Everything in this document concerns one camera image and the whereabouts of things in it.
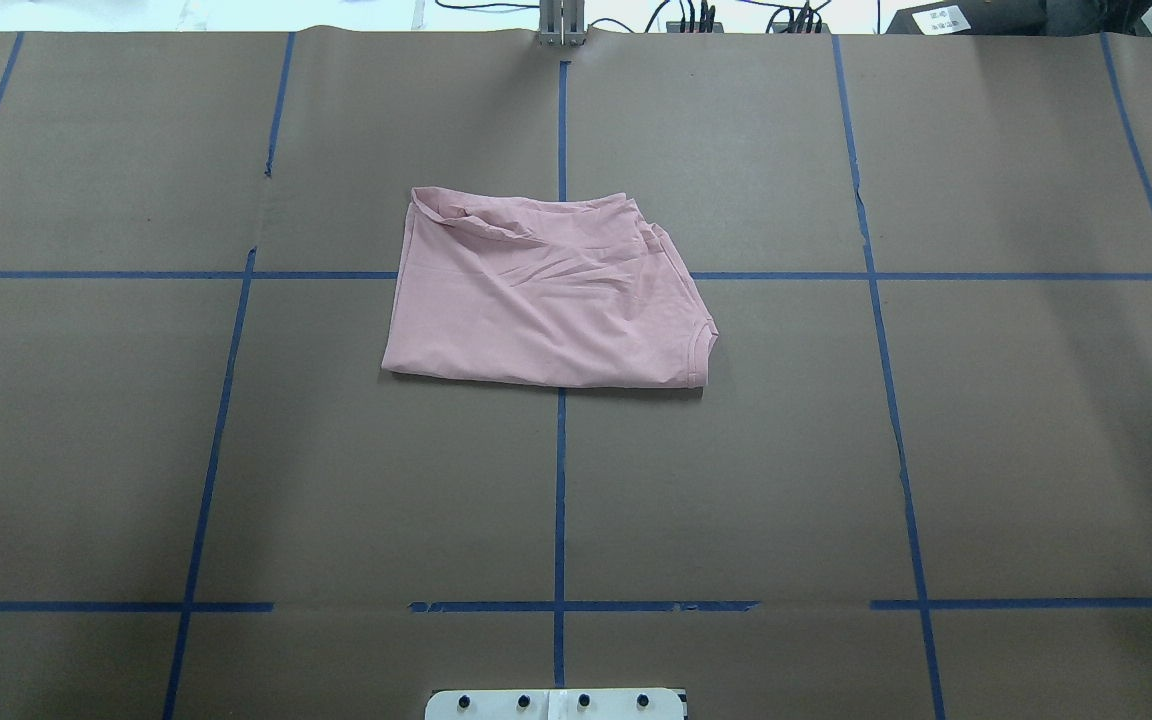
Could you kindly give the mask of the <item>pink Snoopy t-shirt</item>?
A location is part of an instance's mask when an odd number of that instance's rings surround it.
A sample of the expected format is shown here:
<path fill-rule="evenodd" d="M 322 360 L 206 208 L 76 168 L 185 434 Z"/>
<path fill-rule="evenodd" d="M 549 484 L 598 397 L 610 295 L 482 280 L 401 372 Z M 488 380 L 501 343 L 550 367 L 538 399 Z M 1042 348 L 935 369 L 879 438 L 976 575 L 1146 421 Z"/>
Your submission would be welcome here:
<path fill-rule="evenodd" d="M 385 372 L 695 389 L 708 384 L 718 338 L 675 242 L 626 194 L 410 195 Z"/>

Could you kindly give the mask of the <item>brown paper table cover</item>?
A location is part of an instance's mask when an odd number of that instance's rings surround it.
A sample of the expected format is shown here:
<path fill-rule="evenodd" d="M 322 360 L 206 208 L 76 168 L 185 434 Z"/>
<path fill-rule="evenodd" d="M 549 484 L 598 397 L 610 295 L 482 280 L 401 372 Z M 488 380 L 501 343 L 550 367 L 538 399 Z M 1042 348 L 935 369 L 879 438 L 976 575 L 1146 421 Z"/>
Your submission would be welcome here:
<path fill-rule="evenodd" d="M 411 188 L 623 191 L 699 391 L 408 378 Z M 0 717 L 1152 719 L 1152 38 L 0 33 Z"/>

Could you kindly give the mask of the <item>aluminium frame post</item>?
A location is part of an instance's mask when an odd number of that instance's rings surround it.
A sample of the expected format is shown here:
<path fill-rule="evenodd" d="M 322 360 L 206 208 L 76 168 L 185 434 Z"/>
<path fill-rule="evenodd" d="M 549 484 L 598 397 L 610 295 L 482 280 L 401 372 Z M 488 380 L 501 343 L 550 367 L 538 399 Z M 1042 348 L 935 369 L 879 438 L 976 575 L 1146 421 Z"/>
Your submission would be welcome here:
<path fill-rule="evenodd" d="M 539 12 L 538 41 L 548 47 L 585 45 L 588 23 L 585 0 L 536 1 Z"/>

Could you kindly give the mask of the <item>black box with label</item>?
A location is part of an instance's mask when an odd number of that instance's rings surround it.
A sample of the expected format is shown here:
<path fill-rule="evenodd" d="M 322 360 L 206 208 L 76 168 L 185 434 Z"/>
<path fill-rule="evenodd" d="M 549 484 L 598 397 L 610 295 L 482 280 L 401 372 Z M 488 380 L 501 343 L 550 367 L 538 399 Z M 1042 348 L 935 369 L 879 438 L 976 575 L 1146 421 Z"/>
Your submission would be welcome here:
<path fill-rule="evenodd" d="M 933 1 L 899 9 L 884 35 L 1041 36 L 1044 1 Z"/>

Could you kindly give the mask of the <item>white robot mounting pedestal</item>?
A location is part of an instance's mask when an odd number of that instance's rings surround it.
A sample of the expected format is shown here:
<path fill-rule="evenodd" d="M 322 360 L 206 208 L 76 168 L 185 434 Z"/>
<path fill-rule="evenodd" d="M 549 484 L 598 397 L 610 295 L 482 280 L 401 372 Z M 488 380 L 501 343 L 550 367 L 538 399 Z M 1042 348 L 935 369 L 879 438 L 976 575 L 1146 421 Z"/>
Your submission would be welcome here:
<path fill-rule="evenodd" d="M 425 719 L 687 719 L 681 689 L 463 689 L 431 694 Z"/>

